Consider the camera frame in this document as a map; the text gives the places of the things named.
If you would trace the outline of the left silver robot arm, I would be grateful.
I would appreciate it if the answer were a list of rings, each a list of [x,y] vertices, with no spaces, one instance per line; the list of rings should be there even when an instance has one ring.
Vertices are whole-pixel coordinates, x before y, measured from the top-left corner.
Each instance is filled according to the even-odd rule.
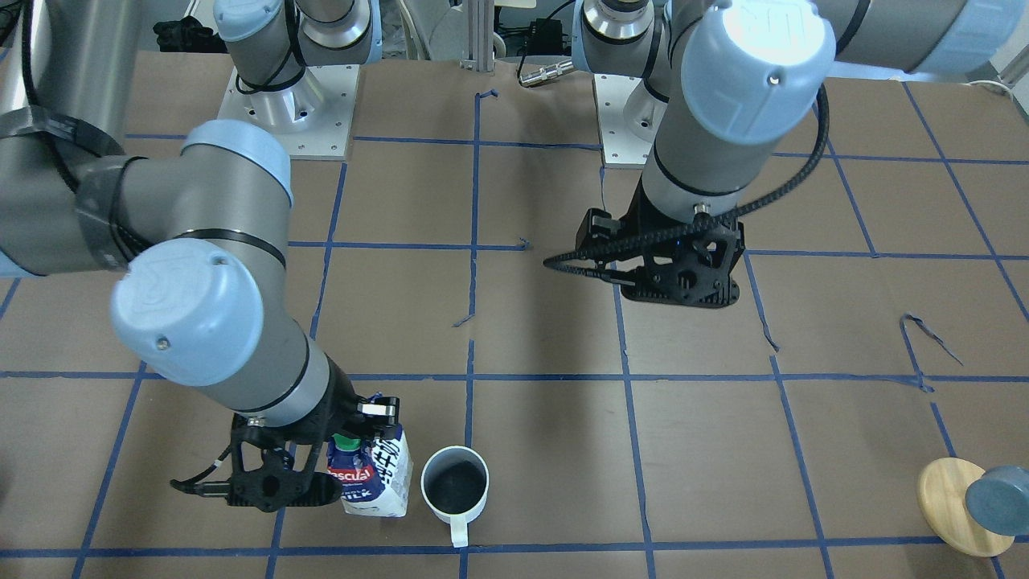
[[[664,106],[629,210],[589,211],[548,268],[690,302],[726,290],[741,216],[790,193],[826,152],[833,63],[963,73],[1024,1],[577,1],[573,63],[633,76]]]

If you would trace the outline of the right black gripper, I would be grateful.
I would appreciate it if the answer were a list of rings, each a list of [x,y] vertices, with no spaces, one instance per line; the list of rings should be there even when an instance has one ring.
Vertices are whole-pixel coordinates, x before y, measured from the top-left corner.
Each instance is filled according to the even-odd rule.
[[[370,441],[400,435],[400,398],[360,396],[349,376],[330,362],[330,381],[325,396],[305,419],[305,443],[327,442],[334,435]]]

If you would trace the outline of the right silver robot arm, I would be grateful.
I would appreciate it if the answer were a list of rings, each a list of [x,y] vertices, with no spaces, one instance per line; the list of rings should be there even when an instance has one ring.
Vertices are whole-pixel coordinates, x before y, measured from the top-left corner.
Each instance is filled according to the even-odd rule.
[[[2,106],[2,275],[125,272],[122,343],[248,424],[314,444],[375,437],[394,398],[354,392],[284,306],[290,160],[264,129],[214,120],[175,158],[125,154],[139,8],[17,1]]]

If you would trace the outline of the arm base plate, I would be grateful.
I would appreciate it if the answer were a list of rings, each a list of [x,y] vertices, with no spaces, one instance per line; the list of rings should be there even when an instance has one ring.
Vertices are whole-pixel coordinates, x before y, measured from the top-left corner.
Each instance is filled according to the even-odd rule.
[[[594,92],[604,165],[643,168],[653,148],[666,103],[651,95],[638,77],[596,74]]]
[[[251,95],[239,91],[232,71],[216,117],[265,129],[294,160],[345,161],[360,71],[354,64],[312,67],[293,87]]]

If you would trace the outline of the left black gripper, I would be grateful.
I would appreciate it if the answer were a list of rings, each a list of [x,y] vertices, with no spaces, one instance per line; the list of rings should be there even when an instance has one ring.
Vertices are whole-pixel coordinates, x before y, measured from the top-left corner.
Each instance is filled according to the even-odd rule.
[[[643,265],[641,253],[646,247],[683,236],[703,233],[719,226],[728,228],[739,223],[736,219],[717,220],[711,216],[709,198],[687,205],[684,219],[670,219],[658,211],[638,184],[629,211],[620,220],[599,209],[588,210],[578,232],[578,252],[587,252],[598,268],[576,269],[577,275],[595,278],[631,278],[631,272]]]

